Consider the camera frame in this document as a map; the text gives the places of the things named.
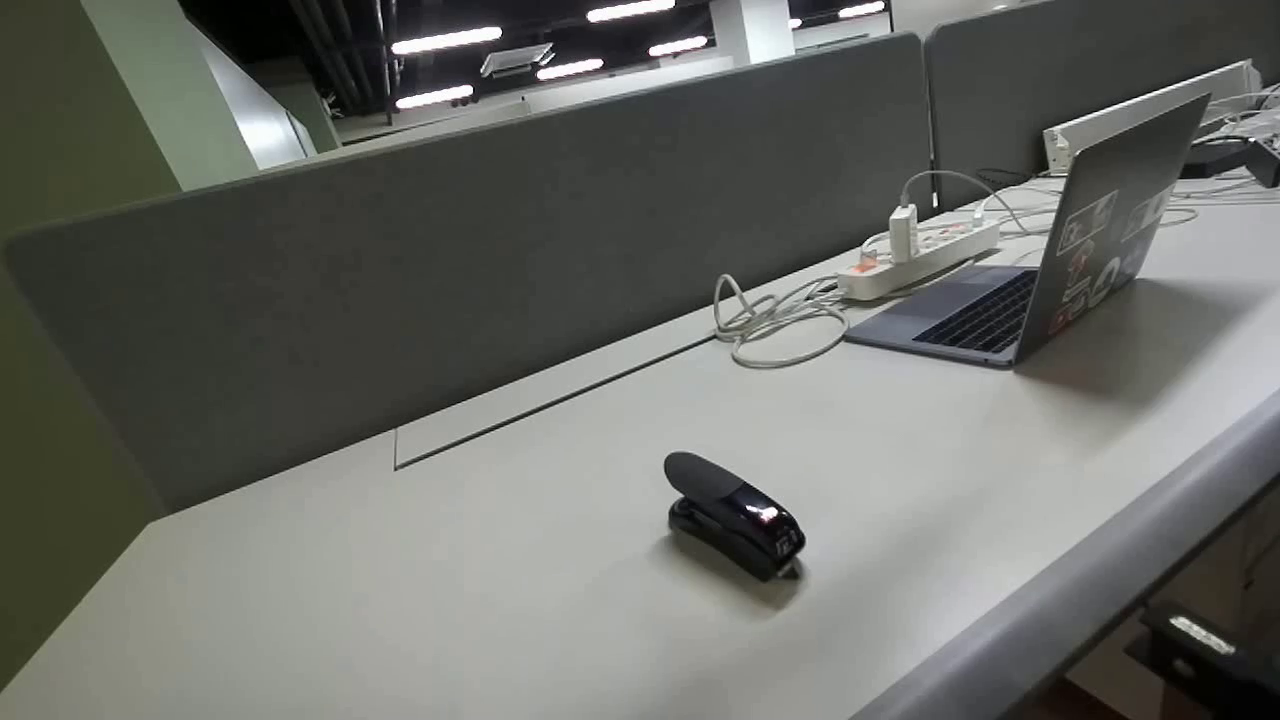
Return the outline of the grey laptop with stickers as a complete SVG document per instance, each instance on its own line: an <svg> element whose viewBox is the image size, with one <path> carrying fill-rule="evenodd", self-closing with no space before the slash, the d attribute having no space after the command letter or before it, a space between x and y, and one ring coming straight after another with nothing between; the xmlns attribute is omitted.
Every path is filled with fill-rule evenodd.
<svg viewBox="0 0 1280 720"><path fill-rule="evenodd" d="M1156 240L1208 101L1086 147L1035 266L974 264L847 327L854 343L1013 369L1124 290Z"/></svg>

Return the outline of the white box behind laptop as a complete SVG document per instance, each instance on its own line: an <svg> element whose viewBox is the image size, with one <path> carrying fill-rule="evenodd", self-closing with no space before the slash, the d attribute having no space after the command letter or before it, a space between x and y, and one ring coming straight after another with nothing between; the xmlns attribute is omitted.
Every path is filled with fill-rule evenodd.
<svg viewBox="0 0 1280 720"><path fill-rule="evenodd" d="M1091 147L1100 140L1111 140L1111 137L1137 129L1137 122L1150 122L1159 110L1173 110L1173 109L1181 109L1188 101L1212 101L1217 109L1228 109L1233 101L1249 101L1259 86L1266 86L1259 67L1251 59L1233 59L1233 63L1173 80L1165 86L1151 86L1151 92L1091 109L1086 116L1050 122L1045 129L1050 170L1057 179L1065 179L1073 161L1086 147Z"/></svg>

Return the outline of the black stapler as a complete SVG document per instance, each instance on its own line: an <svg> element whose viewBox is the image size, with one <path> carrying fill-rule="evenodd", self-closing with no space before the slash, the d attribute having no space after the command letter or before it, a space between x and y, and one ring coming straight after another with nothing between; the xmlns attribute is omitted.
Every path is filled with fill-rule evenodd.
<svg viewBox="0 0 1280 720"><path fill-rule="evenodd" d="M754 579L775 579L795 563L804 529L779 498L697 451L668 451L664 477L677 487L672 530L718 548Z"/></svg>

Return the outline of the white plug adapter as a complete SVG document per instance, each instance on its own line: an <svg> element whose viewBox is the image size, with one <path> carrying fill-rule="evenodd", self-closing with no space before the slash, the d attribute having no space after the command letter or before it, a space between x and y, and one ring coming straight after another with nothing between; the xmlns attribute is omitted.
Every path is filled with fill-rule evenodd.
<svg viewBox="0 0 1280 720"><path fill-rule="evenodd" d="M915 259L915 205L898 205L887 214L893 259Z"/></svg>

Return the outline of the white power strip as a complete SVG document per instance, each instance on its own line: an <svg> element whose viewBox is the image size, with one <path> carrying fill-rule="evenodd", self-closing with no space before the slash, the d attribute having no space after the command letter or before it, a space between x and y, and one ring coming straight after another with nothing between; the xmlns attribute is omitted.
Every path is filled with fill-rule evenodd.
<svg viewBox="0 0 1280 720"><path fill-rule="evenodd" d="M858 254L841 266L841 284L858 304L887 299L919 281L932 281L963 259L987 254L998 249L991 220L969 225L923 225L915 233L915 253L898 254L883 233L868 237Z"/></svg>

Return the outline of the grey desk divider panel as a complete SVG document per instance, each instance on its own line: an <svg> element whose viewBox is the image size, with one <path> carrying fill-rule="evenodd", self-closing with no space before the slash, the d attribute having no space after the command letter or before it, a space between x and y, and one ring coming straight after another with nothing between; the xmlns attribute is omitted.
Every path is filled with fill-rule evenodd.
<svg viewBox="0 0 1280 720"><path fill-rule="evenodd" d="M929 161L879 37L25 233L5 264L175 513L775 281Z"/></svg>

